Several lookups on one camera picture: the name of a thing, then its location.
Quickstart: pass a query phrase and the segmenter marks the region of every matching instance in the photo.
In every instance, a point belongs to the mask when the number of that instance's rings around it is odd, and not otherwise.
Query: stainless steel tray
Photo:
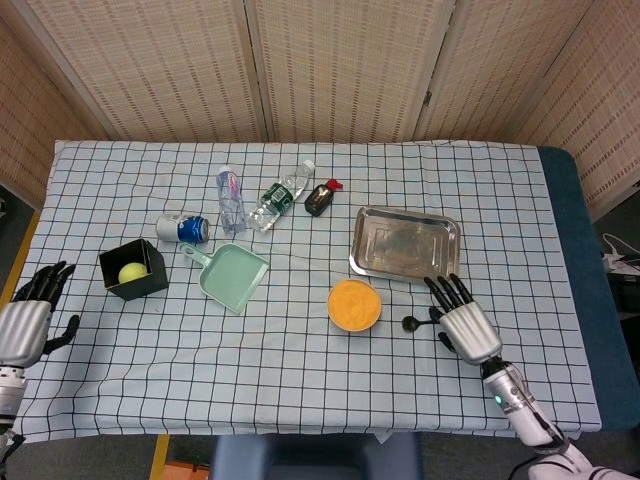
[[[361,275],[419,281],[458,273],[460,227],[448,217],[362,207],[349,263]]]

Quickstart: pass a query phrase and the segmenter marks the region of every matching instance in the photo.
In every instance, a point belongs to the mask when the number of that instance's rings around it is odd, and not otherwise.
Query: green label
[[[293,195],[284,187],[284,185],[274,183],[262,196],[262,202],[271,202],[271,205],[273,205],[275,209],[282,214],[293,202]]]

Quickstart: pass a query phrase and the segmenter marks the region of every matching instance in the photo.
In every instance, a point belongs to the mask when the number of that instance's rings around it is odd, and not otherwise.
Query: clear plastic bottle
[[[247,221],[238,177],[225,165],[220,168],[216,181],[218,183],[220,223],[224,233],[243,232],[247,228]]]
[[[304,191],[315,169],[316,166],[311,160],[305,160],[302,165],[298,165],[294,173],[282,177],[278,183],[271,185],[269,190],[260,197],[256,208],[249,214],[249,226],[261,232],[269,230]]]

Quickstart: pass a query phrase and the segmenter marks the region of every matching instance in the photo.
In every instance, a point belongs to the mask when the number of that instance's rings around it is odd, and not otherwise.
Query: soda can
[[[209,221],[197,215],[162,215],[156,223],[160,240],[202,243],[209,240]]]

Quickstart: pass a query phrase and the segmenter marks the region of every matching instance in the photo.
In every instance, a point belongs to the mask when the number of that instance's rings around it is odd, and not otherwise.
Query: small black bottle
[[[325,185],[318,185],[304,201],[304,208],[314,217],[319,216],[333,200],[333,193],[342,188],[342,184],[335,178]]]

